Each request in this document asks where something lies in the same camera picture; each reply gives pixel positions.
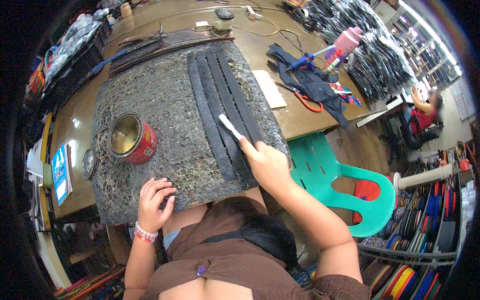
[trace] person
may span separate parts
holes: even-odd
[[[293,181],[285,154],[260,141],[254,147],[245,137],[240,146],[257,182],[318,248],[312,288],[302,289],[284,269],[285,262],[245,239],[203,242],[239,230],[248,214],[266,216],[258,188],[250,198],[230,197],[210,207],[172,212],[175,196],[163,210],[159,205],[176,189],[165,178],[152,178],[140,190],[138,227],[143,232],[136,231],[133,239],[124,299],[370,299],[357,245],[342,219]],[[160,228],[168,263],[155,270],[154,246],[145,234]]]
[[[438,90],[430,89],[428,91],[429,103],[423,103],[420,100],[415,86],[412,86],[411,96],[415,107],[412,109],[407,106],[404,111],[404,117],[405,120],[409,122],[411,117],[417,116],[418,123],[410,123],[410,132],[412,132],[412,134],[417,134],[427,129],[430,124],[438,119],[438,113],[442,107],[443,99]]]

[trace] person in red shirt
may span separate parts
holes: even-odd
[[[404,112],[404,117],[407,122],[414,115],[417,116],[418,124],[416,122],[410,123],[410,131],[412,134],[417,134],[425,129],[427,129],[430,124],[435,122],[438,119],[438,112],[442,107],[443,99],[440,96],[440,93],[436,89],[431,89],[428,91],[428,101],[429,103],[423,103],[420,100],[419,94],[416,87],[412,87],[412,99],[415,107],[409,108],[406,107]]]

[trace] woman's right hand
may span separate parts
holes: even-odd
[[[254,147],[245,137],[240,139],[240,147],[248,158],[253,176],[267,192],[274,194],[295,184],[290,177],[285,154],[262,141],[258,141]]]

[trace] beaded bracelet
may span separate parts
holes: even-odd
[[[141,240],[153,243],[158,237],[158,232],[150,233],[146,232],[143,228],[138,225],[138,221],[135,222],[135,229],[133,230],[133,235],[140,238]]]

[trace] white plastic scraper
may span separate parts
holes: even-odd
[[[230,120],[227,118],[226,115],[224,114],[221,114],[220,116],[218,116],[220,118],[220,121],[222,121],[223,125],[225,125],[225,127],[230,130],[233,135],[235,135],[235,137],[237,138],[237,140],[240,140],[241,137],[243,135],[241,135],[236,129],[235,127],[233,126],[232,122],[230,122]]]

